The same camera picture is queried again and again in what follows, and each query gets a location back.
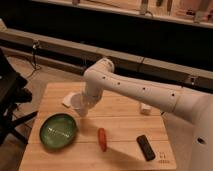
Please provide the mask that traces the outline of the white box under arm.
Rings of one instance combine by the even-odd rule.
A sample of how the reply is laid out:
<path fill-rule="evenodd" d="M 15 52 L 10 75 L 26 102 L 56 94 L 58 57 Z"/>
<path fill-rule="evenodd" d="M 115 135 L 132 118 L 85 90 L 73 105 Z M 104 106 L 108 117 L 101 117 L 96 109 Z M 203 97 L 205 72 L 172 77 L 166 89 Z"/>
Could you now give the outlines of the white box under arm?
<path fill-rule="evenodd" d="M 147 105 L 145 103 L 140 104 L 140 113 L 144 115 L 149 115 L 151 112 L 152 107 L 150 105 Z"/>

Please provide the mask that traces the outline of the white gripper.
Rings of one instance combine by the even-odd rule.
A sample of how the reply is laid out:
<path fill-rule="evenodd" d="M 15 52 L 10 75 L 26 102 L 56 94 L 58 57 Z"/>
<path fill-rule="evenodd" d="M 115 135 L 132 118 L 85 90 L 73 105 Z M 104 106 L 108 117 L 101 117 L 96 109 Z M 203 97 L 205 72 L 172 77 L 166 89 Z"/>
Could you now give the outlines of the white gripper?
<path fill-rule="evenodd" d="M 89 110 L 93 108 L 101 100 L 101 95 L 89 95 L 86 92 L 82 92 L 82 104 L 84 109 L 84 115 L 87 115 Z"/>

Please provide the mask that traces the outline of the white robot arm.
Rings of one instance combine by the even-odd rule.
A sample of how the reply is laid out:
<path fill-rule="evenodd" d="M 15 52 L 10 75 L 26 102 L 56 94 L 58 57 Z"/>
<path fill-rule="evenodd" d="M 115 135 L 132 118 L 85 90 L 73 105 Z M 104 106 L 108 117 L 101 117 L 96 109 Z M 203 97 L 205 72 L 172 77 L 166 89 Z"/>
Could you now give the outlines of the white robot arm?
<path fill-rule="evenodd" d="M 119 93 L 173 113 L 195 125 L 188 171 L 213 171 L 213 94 L 191 88 L 140 80 L 114 73 L 115 66 L 102 58 L 86 69 L 83 95 L 95 106 L 104 90 Z"/>

